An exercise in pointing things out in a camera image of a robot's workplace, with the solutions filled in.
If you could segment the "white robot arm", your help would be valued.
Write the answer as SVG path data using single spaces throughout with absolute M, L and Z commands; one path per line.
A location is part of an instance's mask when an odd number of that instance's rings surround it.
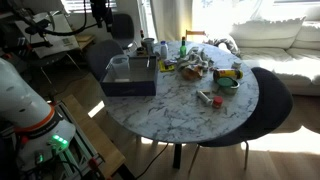
M 0 115 L 13 124 L 21 137 L 17 164 L 22 171 L 35 168 L 63 152 L 75 135 L 75 126 L 58 113 L 20 76 L 8 61 L 0 59 Z

